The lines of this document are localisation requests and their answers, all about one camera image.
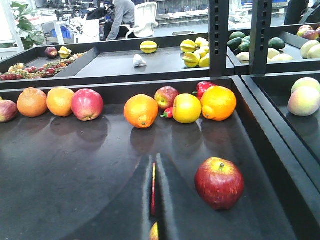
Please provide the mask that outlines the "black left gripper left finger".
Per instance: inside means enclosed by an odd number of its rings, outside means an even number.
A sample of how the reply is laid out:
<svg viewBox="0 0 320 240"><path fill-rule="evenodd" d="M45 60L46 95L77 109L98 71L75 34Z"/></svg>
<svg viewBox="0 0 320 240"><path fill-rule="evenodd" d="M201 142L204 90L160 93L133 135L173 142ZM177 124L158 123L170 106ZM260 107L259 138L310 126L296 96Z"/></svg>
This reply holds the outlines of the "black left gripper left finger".
<svg viewBox="0 0 320 240"><path fill-rule="evenodd" d="M65 236L65 240L148 240L153 163L141 157L119 194L93 219Z"/></svg>

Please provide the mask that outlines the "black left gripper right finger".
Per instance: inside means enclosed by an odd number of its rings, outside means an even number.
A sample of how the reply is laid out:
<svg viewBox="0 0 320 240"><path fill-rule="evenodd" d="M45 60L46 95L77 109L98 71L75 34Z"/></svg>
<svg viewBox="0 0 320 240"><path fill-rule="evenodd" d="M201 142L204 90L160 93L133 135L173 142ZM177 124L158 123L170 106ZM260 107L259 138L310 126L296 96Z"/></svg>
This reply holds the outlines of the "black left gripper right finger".
<svg viewBox="0 0 320 240"><path fill-rule="evenodd" d="M185 182L173 161L156 155L161 240L236 240L240 230L214 212Z"/></svg>

